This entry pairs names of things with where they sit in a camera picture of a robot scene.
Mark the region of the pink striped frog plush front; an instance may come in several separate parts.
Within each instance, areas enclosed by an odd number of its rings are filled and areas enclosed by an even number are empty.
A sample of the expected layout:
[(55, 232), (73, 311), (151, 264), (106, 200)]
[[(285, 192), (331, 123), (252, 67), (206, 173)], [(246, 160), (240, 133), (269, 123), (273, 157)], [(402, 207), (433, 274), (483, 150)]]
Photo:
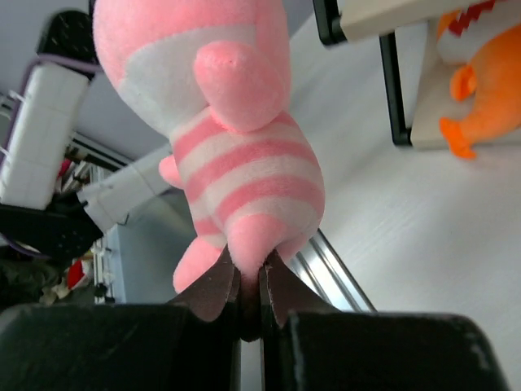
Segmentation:
[(325, 208), (322, 172), (289, 114), (291, 59), (280, 1), (97, 1), (94, 44), (124, 103), (172, 151), (196, 237), (173, 274), (189, 287), (228, 250), (246, 287), (267, 256), (290, 260)]

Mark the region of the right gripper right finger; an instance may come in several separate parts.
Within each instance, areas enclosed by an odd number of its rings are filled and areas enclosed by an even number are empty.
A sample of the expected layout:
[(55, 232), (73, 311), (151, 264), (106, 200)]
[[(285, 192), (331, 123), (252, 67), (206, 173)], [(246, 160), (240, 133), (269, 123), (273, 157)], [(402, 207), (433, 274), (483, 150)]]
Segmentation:
[(259, 274), (266, 390), (506, 390), (488, 338), (455, 314), (342, 312), (271, 253)]

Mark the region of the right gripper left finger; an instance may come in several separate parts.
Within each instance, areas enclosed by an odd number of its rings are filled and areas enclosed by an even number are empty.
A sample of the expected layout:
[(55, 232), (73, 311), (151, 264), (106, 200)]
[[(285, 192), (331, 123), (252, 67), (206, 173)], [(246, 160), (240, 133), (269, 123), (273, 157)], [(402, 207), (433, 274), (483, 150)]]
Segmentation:
[(4, 390), (237, 390), (239, 272), (228, 253), (158, 305), (18, 305), (1, 315)]

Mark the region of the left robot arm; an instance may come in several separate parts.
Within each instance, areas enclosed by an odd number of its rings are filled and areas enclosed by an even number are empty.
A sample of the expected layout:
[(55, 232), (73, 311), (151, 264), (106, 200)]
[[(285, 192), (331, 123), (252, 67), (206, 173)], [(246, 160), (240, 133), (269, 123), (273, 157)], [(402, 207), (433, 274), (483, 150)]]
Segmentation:
[(135, 208), (168, 188), (158, 172), (169, 146), (108, 178), (57, 193), (59, 169), (85, 93), (101, 72), (92, 12), (64, 10), (46, 22), (37, 56), (14, 101), (1, 162), (1, 233), (33, 257), (70, 260), (87, 253)]

